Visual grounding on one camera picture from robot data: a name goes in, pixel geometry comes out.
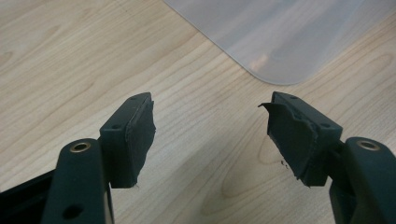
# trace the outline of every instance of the light wood desk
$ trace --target light wood desk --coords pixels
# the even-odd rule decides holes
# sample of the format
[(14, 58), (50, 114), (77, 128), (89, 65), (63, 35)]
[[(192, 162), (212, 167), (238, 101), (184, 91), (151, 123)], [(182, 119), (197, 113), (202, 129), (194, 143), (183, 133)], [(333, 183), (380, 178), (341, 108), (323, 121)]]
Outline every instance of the light wood desk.
[(0, 190), (55, 167), (60, 149), (150, 91), (157, 133), (116, 223), (333, 223), (325, 188), (297, 181), (257, 108), (298, 95), (396, 153), (396, 14), (294, 86), (248, 74), (160, 0), (0, 3)]

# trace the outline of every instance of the hole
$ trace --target hole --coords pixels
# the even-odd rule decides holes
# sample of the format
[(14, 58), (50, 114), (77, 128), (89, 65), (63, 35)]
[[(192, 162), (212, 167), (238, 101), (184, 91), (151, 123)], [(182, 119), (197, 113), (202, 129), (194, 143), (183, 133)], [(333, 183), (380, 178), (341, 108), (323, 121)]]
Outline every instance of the hole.
[(330, 124), (327, 123), (321, 123), (320, 125), (325, 128), (330, 128)]
[(360, 140), (357, 142), (357, 144), (358, 144), (358, 146), (360, 146), (364, 149), (367, 149), (367, 150), (377, 151), (380, 149), (380, 147), (377, 144), (375, 144), (373, 142), (369, 142), (369, 141)]
[(91, 147), (91, 144), (89, 144), (89, 143), (77, 143), (70, 148), (70, 151), (78, 153), (78, 152), (83, 152), (90, 147)]
[(114, 124), (111, 126), (112, 129), (119, 129), (121, 126), (119, 124)]
[(76, 217), (79, 217), (79, 215), (84, 211), (84, 207), (82, 204), (72, 204), (68, 206), (66, 209), (64, 209), (64, 219), (74, 219)]

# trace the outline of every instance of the transparent sheet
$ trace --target transparent sheet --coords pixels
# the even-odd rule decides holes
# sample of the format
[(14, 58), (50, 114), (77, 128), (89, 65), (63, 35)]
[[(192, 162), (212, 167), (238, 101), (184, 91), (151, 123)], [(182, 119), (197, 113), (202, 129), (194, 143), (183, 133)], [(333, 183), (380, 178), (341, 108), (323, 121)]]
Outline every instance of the transparent sheet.
[(165, 0), (253, 76), (313, 76), (396, 8), (395, 0)]

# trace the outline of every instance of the wood grain surface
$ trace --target wood grain surface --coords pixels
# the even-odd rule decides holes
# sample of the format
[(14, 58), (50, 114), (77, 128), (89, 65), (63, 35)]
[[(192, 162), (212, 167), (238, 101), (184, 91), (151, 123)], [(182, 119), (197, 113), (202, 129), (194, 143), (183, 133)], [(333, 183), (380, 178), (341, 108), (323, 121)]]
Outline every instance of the wood grain surface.
[(0, 2), (0, 190), (150, 91), (157, 133), (116, 223), (334, 223), (324, 188), (282, 165), (257, 105), (295, 94), (396, 153), (396, 13), (294, 86), (259, 81), (160, 0)]

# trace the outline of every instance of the metal grommet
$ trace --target metal grommet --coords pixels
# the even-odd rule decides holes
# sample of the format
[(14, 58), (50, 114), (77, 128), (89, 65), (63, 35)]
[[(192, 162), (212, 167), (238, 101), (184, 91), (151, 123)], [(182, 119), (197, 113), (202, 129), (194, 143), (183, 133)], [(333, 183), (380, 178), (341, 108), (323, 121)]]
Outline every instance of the metal grommet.
[(370, 141), (359, 140), (358, 142), (356, 142), (356, 144), (364, 149), (371, 151), (378, 151), (379, 149), (381, 149), (376, 143)]
[(70, 147), (70, 151), (73, 153), (83, 152), (91, 147), (91, 144), (88, 142), (77, 143)]

